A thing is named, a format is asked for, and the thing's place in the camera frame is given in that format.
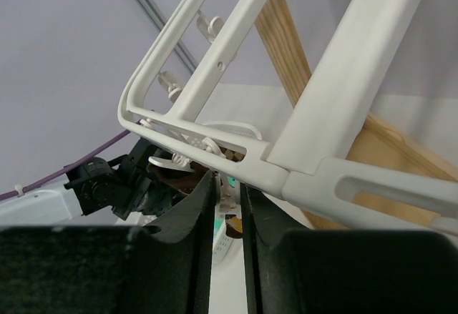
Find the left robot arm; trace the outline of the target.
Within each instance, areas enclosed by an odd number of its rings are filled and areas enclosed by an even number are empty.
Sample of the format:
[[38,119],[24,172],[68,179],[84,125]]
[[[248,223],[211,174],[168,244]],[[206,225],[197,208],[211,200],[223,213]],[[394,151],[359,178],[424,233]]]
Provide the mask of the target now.
[[53,182],[1,201],[2,225],[53,225],[105,208],[122,221],[159,217],[189,195],[205,170],[177,165],[172,155],[139,139],[129,154],[106,161],[91,157]]

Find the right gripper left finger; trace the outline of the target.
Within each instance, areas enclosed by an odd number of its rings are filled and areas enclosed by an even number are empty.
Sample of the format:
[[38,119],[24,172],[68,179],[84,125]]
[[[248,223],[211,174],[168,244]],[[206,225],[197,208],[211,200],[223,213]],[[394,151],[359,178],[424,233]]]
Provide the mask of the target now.
[[206,313],[215,175],[144,227],[3,226],[3,313]]

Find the white plastic clip hanger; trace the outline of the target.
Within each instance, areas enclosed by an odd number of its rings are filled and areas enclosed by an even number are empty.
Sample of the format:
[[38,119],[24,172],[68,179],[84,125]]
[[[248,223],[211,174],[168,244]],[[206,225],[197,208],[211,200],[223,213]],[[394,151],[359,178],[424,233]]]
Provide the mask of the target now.
[[365,192],[434,212],[429,229],[457,237],[456,182],[346,158],[421,0],[351,0],[274,143],[196,122],[267,0],[239,0],[169,112],[144,107],[152,81],[204,1],[179,3],[132,74],[117,111],[125,129],[346,227],[416,229],[355,204]]

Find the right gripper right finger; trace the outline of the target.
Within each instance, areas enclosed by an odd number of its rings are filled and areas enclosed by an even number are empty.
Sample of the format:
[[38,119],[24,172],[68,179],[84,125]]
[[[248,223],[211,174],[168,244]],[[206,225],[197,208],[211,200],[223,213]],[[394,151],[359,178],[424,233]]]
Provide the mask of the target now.
[[455,313],[457,248],[426,230],[311,230],[242,186],[250,313]]

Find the brown checkered sock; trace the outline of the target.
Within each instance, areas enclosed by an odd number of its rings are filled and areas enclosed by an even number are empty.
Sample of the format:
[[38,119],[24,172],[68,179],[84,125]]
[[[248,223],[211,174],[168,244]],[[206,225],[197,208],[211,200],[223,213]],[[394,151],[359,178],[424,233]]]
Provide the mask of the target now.
[[225,234],[233,239],[243,237],[243,223],[236,215],[225,216]]

